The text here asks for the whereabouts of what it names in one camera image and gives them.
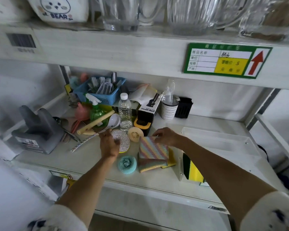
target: round sponge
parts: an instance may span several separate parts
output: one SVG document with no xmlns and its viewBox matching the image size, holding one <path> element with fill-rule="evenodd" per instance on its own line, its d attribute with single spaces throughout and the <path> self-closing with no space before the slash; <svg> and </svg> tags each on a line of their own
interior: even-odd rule
<svg viewBox="0 0 289 231">
<path fill-rule="evenodd" d="M 124 174 L 130 174 L 135 171 L 137 167 L 137 160 L 134 156 L 125 155 L 121 157 L 118 162 L 118 168 L 120 172 Z"/>
</svg>

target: yellow label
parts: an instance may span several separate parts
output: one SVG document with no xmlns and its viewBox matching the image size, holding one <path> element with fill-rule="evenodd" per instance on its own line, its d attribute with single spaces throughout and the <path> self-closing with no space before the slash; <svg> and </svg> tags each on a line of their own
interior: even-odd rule
<svg viewBox="0 0 289 231">
<path fill-rule="evenodd" d="M 215 73 L 242 75 L 248 59 L 219 58 L 215 67 Z"/>
</svg>

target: barcode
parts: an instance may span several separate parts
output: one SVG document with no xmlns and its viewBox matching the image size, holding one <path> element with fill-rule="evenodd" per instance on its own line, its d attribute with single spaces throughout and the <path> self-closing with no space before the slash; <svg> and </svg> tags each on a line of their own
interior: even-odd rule
<svg viewBox="0 0 289 231">
<path fill-rule="evenodd" d="M 36 48 L 33 37 L 30 34 L 7 33 L 6 35 L 12 46 Z"/>
</svg>

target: green spray bottle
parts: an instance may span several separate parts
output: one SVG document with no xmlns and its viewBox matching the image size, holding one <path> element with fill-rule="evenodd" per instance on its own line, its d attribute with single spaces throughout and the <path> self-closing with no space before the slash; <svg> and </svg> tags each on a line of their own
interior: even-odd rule
<svg viewBox="0 0 289 231">
<path fill-rule="evenodd" d="M 89 93 L 86 94 L 86 98 L 89 101 L 91 101 L 92 105 L 93 105 L 93 107 L 90 111 L 91 122 L 106 114 L 106 112 L 103 111 L 99 106 L 99 103 L 101 103 L 101 101 L 99 99 L 97 99 L 95 96 L 93 96 Z M 102 120 L 100 123 L 98 123 L 96 125 L 98 127 L 106 127 L 108 125 L 108 118 L 106 118 L 105 120 Z"/>
</svg>

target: box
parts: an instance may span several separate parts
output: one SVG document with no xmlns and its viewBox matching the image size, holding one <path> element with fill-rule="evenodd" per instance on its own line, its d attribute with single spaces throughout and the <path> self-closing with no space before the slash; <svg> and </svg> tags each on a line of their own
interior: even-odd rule
<svg viewBox="0 0 289 231">
<path fill-rule="evenodd" d="M 138 119 L 152 123 L 160 101 L 160 94 L 156 93 L 152 100 L 149 100 L 147 104 L 143 104 L 140 106 L 140 108 L 138 109 Z"/>
</svg>

